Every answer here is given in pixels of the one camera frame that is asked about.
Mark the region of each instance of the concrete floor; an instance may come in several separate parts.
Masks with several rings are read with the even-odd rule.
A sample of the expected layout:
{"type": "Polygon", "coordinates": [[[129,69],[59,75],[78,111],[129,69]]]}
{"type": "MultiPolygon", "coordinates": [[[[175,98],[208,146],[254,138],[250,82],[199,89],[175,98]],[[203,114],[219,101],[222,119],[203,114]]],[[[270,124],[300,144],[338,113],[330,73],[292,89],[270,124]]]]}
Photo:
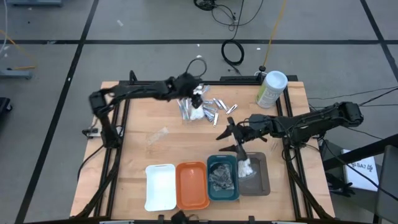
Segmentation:
{"type": "MultiPolygon", "coordinates": [[[[79,40],[94,0],[65,0],[63,7],[9,7],[9,36],[16,40],[79,40]]],[[[246,1],[242,21],[252,17],[260,0],[246,1]]],[[[398,2],[367,0],[386,40],[398,40],[398,2]]],[[[238,0],[218,0],[239,14],[238,0]]],[[[268,39],[282,1],[265,0],[257,17],[238,30],[237,39],[268,39]]],[[[4,29],[3,13],[0,29],[4,29]]],[[[222,13],[216,13],[227,22],[222,13]]],[[[88,40],[200,40],[230,39],[233,33],[217,24],[209,12],[184,0],[99,0],[88,40]]],[[[279,24],[278,40],[377,40],[360,1],[288,0],[279,24]]],[[[9,97],[14,110],[0,130],[0,223],[14,223],[44,139],[58,103],[77,45],[23,44],[34,55],[38,67],[31,80],[0,80],[0,96],[9,97]]],[[[264,60],[266,44],[244,44],[245,59],[239,66],[243,75],[253,75],[264,60]]],[[[221,44],[84,45],[67,99],[55,130],[49,153],[34,192],[26,222],[67,218],[76,189],[76,173],[83,159],[86,139],[81,130],[92,120],[87,96],[106,80],[127,80],[135,71],[139,80],[161,80],[181,74],[190,59],[201,55],[208,62],[205,80],[218,80],[229,73],[220,54],[221,44]]],[[[398,45],[388,45],[398,58],[398,45]]],[[[0,55],[0,69],[29,65],[14,47],[0,55]]],[[[227,55],[239,52],[226,47],[227,55]]],[[[193,66],[192,73],[201,67],[193,66]]],[[[326,45],[275,44],[267,70],[298,75],[308,97],[329,97],[397,86],[391,66],[380,44],[326,45]]],[[[378,95],[368,93],[340,98],[363,102],[378,95]]],[[[336,100],[310,100],[326,106],[336,100]]],[[[398,91],[373,104],[398,103],[398,91]]],[[[398,107],[362,109],[365,122],[358,130],[381,138],[397,132],[398,107]]],[[[328,132],[327,139],[347,149],[377,139],[343,128],[328,132]]],[[[371,222],[373,215],[356,205],[332,196],[336,216],[344,220],[371,222]]]]}

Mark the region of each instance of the yellow cable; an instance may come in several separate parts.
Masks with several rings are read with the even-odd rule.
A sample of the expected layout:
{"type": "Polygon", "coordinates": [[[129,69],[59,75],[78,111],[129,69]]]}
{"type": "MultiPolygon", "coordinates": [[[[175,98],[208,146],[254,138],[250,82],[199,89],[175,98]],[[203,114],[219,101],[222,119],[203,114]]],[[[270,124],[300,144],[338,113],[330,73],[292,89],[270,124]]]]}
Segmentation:
{"type": "Polygon", "coordinates": [[[269,38],[268,48],[267,48],[267,53],[266,53],[266,59],[264,60],[264,63],[262,64],[262,66],[264,66],[264,67],[266,66],[266,63],[267,63],[268,53],[269,53],[269,50],[271,49],[271,42],[272,42],[272,39],[274,38],[274,35],[276,33],[276,29],[278,27],[279,21],[284,16],[285,6],[286,6],[286,0],[284,0],[284,2],[282,3],[282,9],[280,9],[280,12],[279,12],[279,15],[278,15],[278,19],[276,20],[274,29],[272,30],[272,33],[271,33],[271,37],[269,38]]]}
{"type": "Polygon", "coordinates": [[[22,52],[34,64],[33,66],[16,67],[16,68],[13,68],[13,70],[26,70],[26,69],[33,69],[33,68],[37,67],[36,59],[33,56],[31,56],[29,53],[27,53],[23,47],[20,47],[19,45],[17,45],[3,30],[0,30],[0,33],[2,33],[4,36],[6,36],[6,38],[15,46],[15,48],[17,50],[19,50],[20,52],[22,52]]]}

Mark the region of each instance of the black floor line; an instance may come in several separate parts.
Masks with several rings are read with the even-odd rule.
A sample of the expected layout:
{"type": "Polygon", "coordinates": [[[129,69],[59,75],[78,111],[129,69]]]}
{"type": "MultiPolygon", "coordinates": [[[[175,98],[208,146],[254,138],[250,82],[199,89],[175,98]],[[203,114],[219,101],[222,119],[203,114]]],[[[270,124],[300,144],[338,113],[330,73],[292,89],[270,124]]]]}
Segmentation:
{"type": "Polygon", "coordinates": [[[391,70],[398,81],[398,67],[396,61],[394,60],[394,57],[391,55],[391,52],[388,49],[386,41],[384,41],[384,37],[380,32],[379,26],[377,26],[376,20],[374,19],[368,4],[366,3],[365,0],[361,0],[361,4],[369,19],[369,22],[372,25],[373,31],[376,34],[377,39],[381,42],[381,48],[383,49],[384,55],[386,56],[387,61],[390,64],[391,70]]]}
{"type": "Polygon", "coordinates": [[[47,135],[45,136],[42,150],[40,151],[39,158],[37,159],[35,168],[33,170],[32,177],[30,178],[30,182],[27,187],[26,193],[24,195],[24,199],[21,203],[21,207],[19,208],[16,220],[15,220],[15,223],[17,223],[17,224],[24,222],[26,214],[29,209],[30,202],[32,201],[32,197],[34,195],[37,183],[39,182],[40,173],[42,172],[45,159],[49,152],[51,141],[54,136],[55,129],[57,128],[57,124],[58,124],[58,121],[61,116],[61,111],[62,111],[63,105],[65,104],[68,90],[69,90],[70,84],[73,80],[73,75],[75,74],[76,66],[79,62],[81,50],[83,49],[83,46],[84,46],[84,41],[87,38],[88,31],[89,31],[91,23],[93,21],[96,8],[98,6],[98,1],[99,0],[93,1],[93,5],[91,6],[90,13],[88,14],[88,18],[87,18],[85,27],[83,29],[83,33],[81,34],[81,37],[80,37],[80,40],[78,43],[78,47],[75,52],[75,56],[73,57],[72,64],[70,65],[70,68],[69,68],[68,75],[65,79],[65,83],[63,84],[60,98],[58,100],[57,107],[55,108],[55,112],[52,117],[49,130],[47,131],[47,135]]]}
{"type": "MultiPolygon", "coordinates": [[[[84,44],[150,45],[150,44],[222,44],[224,39],[175,39],[175,40],[85,40],[84,44]]],[[[240,44],[268,44],[267,39],[241,39],[240,44]]],[[[60,45],[79,44],[80,40],[14,40],[17,44],[60,45]]],[[[398,40],[273,40],[272,44],[306,45],[372,45],[398,44],[398,40]]]]}

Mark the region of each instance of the plastic tray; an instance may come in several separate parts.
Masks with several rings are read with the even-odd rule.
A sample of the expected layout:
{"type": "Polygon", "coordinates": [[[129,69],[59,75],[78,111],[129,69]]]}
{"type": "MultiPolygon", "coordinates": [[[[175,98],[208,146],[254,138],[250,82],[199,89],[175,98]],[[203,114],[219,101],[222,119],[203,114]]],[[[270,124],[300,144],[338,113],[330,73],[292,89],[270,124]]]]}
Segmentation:
{"type": "Polygon", "coordinates": [[[171,210],[175,208],[175,166],[162,164],[147,166],[147,200],[145,210],[148,212],[171,210]]]}
{"type": "Polygon", "coordinates": [[[196,210],[209,206],[206,181],[206,164],[203,162],[179,164],[175,170],[177,207],[196,210]]]}
{"type": "Polygon", "coordinates": [[[216,191],[211,183],[207,182],[207,191],[211,200],[237,200],[239,198],[239,185],[238,185],[238,165],[236,158],[231,155],[214,155],[207,159],[207,176],[210,174],[212,165],[222,163],[229,164],[232,167],[232,178],[234,182],[233,190],[219,190],[216,191]]]}
{"type": "Polygon", "coordinates": [[[253,176],[239,178],[239,193],[246,196],[269,195],[269,178],[266,155],[262,152],[248,152],[253,176]]]}

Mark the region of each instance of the wooden tabletop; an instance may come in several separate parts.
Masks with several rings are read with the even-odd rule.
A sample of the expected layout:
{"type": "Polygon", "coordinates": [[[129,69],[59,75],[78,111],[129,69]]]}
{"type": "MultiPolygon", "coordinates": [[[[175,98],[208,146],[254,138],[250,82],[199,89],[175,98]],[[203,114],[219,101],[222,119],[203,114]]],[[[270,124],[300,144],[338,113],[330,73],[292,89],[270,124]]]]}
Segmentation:
{"type": "MultiPolygon", "coordinates": [[[[111,87],[117,82],[104,82],[102,88],[111,87]]],[[[248,118],[253,113],[277,115],[276,107],[262,109],[254,101],[258,86],[211,86],[205,93],[207,98],[220,98],[227,105],[238,105],[230,116],[235,122],[248,118]]],[[[289,95],[294,115],[309,112],[307,96],[302,82],[289,82],[289,95]]],[[[112,219],[156,220],[159,214],[165,219],[178,211],[176,207],[170,211],[147,212],[145,168],[154,164],[174,164],[181,162],[203,161],[213,154],[225,154],[218,149],[234,144],[233,137],[216,141],[228,124],[227,115],[220,111],[218,124],[214,128],[206,119],[185,122],[181,119],[175,100],[167,103],[153,99],[131,100],[127,118],[118,183],[114,198],[112,219]],[[167,128],[166,135],[158,135],[167,128]]],[[[285,161],[281,157],[282,141],[265,136],[268,142],[260,139],[244,144],[248,152],[263,152],[267,159],[271,193],[268,196],[240,196],[233,202],[210,202],[204,210],[185,211],[196,214],[201,220],[247,220],[254,215],[256,220],[294,220],[294,210],[288,181],[285,161]]],[[[309,145],[317,147],[316,140],[309,145]]],[[[86,147],[85,157],[102,145],[100,138],[91,139],[86,147]]],[[[104,161],[105,150],[91,159],[83,168],[71,215],[79,213],[97,191],[104,161]]],[[[308,189],[318,203],[334,216],[330,194],[323,171],[320,153],[311,147],[301,149],[303,166],[307,178],[308,189]]],[[[300,210],[306,217],[302,193],[297,187],[300,210]]],[[[105,214],[108,191],[104,194],[101,214],[105,214]]]]}

